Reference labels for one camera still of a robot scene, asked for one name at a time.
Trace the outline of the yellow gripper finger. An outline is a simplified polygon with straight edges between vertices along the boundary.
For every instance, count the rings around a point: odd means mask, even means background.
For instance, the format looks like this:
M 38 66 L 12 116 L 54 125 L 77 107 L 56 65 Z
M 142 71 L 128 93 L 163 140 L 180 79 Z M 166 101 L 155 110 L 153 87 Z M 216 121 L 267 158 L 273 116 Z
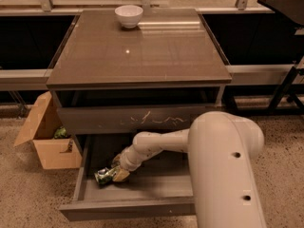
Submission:
M 113 160 L 112 160 L 112 163 L 111 163 L 111 167 L 114 168 L 116 166 L 118 166 L 120 164 L 120 158 L 121 158 L 121 155 L 118 154 Z
M 112 180 L 114 182 L 123 182 L 128 178 L 129 175 L 130 173 L 127 170 L 117 168 L 115 170 L 115 174 Z

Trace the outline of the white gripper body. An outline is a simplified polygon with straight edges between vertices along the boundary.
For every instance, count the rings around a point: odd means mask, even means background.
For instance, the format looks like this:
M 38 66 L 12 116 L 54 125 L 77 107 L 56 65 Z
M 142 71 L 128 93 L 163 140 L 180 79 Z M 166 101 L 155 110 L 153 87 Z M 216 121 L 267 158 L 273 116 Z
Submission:
M 138 152 L 133 146 L 123 150 L 120 156 L 120 166 L 122 169 L 133 172 L 145 161 L 145 155 Z

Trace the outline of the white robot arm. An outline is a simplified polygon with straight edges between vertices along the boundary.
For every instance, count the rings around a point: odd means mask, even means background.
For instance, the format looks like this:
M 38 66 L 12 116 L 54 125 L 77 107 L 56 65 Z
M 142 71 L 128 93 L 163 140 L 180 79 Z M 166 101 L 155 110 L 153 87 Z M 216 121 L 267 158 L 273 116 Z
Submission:
M 211 111 L 188 129 L 141 132 L 113 160 L 114 181 L 123 181 L 142 162 L 162 151 L 188 155 L 198 228 L 266 228 L 250 159 L 264 146 L 253 121 Z

